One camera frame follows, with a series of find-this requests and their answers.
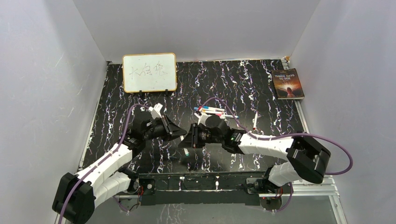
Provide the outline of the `red white marker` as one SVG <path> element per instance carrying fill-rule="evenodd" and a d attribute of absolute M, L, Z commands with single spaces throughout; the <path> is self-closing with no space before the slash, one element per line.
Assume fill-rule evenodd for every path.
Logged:
<path fill-rule="evenodd" d="M 258 119 L 258 112 L 255 113 L 254 120 L 253 120 L 253 130 L 257 128 L 257 119 Z"/>

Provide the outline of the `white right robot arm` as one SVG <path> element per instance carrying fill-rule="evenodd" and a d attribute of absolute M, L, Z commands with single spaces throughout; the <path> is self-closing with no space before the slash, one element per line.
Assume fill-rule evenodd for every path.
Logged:
<path fill-rule="evenodd" d="M 330 151 L 311 136 L 305 134 L 275 138 L 255 135 L 245 130 L 230 128 L 216 115 L 204 123 L 193 123 L 180 148 L 203 148 L 206 144 L 220 144 L 232 154 L 261 154 L 279 158 L 285 162 L 267 169 L 262 180 L 255 184 L 276 193 L 283 185 L 298 180 L 314 184 L 323 182 L 331 157 Z"/>

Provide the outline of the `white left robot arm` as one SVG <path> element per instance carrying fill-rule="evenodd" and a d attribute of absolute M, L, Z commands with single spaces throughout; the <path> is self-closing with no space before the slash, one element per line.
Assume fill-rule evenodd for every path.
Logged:
<path fill-rule="evenodd" d="M 160 138 L 172 141 L 187 131 L 172 122 L 167 115 L 144 112 L 135 118 L 114 146 L 89 167 L 61 177 L 52 210 L 73 224 L 85 224 L 95 209 L 117 193 L 134 194 L 139 181 L 120 171 L 136 157 L 148 140 Z"/>

